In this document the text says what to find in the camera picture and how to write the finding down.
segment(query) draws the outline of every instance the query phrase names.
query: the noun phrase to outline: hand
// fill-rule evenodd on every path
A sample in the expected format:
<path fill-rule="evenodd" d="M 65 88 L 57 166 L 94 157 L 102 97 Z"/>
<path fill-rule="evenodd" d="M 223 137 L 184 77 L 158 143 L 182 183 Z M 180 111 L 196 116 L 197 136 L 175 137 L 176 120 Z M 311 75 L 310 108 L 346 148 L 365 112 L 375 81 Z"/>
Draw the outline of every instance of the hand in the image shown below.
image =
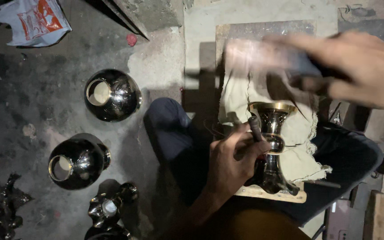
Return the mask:
<path fill-rule="evenodd" d="M 301 89 L 317 91 L 325 83 L 333 99 L 384 108 L 384 42 L 362 32 L 345 32 L 332 38 L 307 35 L 270 36 L 276 41 L 305 50 L 324 67 L 341 72 L 346 78 L 304 78 Z"/>
<path fill-rule="evenodd" d="M 254 162 L 270 150 L 266 141 L 254 143 L 247 132 L 248 123 L 238 125 L 226 138 L 210 145 L 210 166 L 204 191 L 213 194 L 217 204 L 224 204 L 237 190 L 254 175 Z"/>

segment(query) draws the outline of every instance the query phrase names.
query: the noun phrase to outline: black lacquered vase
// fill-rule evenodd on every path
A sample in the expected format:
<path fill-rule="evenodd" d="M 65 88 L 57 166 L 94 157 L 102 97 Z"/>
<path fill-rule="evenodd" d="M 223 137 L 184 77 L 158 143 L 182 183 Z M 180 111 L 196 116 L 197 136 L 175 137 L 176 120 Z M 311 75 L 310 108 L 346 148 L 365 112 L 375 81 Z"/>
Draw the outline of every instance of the black lacquered vase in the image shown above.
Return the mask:
<path fill-rule="evenodd" d="M 88 110 L 98 119 L 119 122 L 140 108 L 142 94 L 128 74 L 105 69 L 88 80 L 84 100 Z"/>
<path fill-rule="evenodd" d="M 256 160 L 254 176 L 244 186 L 255 184 L 269 194 L 286 190 L 291 195 L 297 195 L 300 188 L 285 180 L 280 167 L 280 153 L 285 146 L 281 137 L 282 124 L 296 112 L 296 107 L 281 102 L 253 102 L 248 105 L 248 110 L 258 117 L 262 135 L 271 149 L 265 159 Z"/>
<path fill-rule="evenodd" d="M 105 145 L 71 138 L 51 152 L 48 172 L 58 186 L 69 190 L 81 189 L 94 183 L 109 164 L 110 152 Z"/>

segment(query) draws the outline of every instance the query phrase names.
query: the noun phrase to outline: wooden board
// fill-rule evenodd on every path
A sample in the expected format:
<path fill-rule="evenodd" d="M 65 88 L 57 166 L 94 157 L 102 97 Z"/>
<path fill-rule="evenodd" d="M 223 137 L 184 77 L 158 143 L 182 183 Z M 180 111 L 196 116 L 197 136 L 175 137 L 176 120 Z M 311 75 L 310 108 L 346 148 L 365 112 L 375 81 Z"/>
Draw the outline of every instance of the wooden board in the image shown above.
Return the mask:
<path fill-rule="evenodd" d="M 363 240 L 384 240 L 384 193 L 376 190 L 365 211 Z"/>
<path fill-rule="evenodd" d="M 304 183 L 301 182 L 299 184 L 300 191 L 296 196 L 293 196 L 289 193 L 277 193 L 277 194 L 268 194 L 261 187 L 257 185 L 251 185 L 248 187 L 242 186 L 235 195 L 237 196 L 247 196 L 247 197 L 258 197 L 265 198 L 277 201 L 285 201 L 285 202 L 295 202 L 295 203 L 304 203 L 306 202 L 307 194 L 303 190 Z"/>

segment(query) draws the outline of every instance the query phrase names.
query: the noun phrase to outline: black pot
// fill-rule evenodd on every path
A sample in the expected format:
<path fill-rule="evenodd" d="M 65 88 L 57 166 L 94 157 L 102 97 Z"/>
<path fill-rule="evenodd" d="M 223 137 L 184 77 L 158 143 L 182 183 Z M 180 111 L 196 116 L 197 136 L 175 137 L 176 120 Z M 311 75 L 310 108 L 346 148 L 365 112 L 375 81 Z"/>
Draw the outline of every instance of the black pot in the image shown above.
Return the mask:
<path fill-rule="evenodd" d="M 50 177 L 65 189 L 90 186 L 110 164 L 109 149 L 102 143 L 71 138 L 51 152 L 48 163 Z"/>
<path fill-rule="evenodd" d="M 142 94 L 128 74 L 105 69 L 88 80 L 84 100 L 88 110 L 100 120 L 119 122 L 140 108 Z"/>

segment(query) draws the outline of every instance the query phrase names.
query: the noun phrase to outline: leg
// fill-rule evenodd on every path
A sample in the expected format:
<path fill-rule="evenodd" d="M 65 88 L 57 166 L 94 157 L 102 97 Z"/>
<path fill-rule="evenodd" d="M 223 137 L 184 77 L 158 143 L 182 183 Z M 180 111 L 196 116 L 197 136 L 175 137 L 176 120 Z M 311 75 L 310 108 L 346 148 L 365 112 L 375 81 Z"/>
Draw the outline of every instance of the leg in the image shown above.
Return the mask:
<path fill-rule="evenodd" d="M 384 155 L 370 139 L 332 123 L 318 123 L 317 136 L 312 143 L 318 148 L 315 160 L 333 168 L 326 180 L 339 183 L 342 188 L 305 184 L 308 195 L 305 203 L 272 202 L 300 225 L 358 185 L 381 164 Z"/>
<path fill-rule="evenodd" d="M 196 136 L 191 119 L 170 98 L 153 101 L 144 123 L 158 160 L 168 164 L 183 199 L 192 204 L 206 183 L 210 143 Z"/>

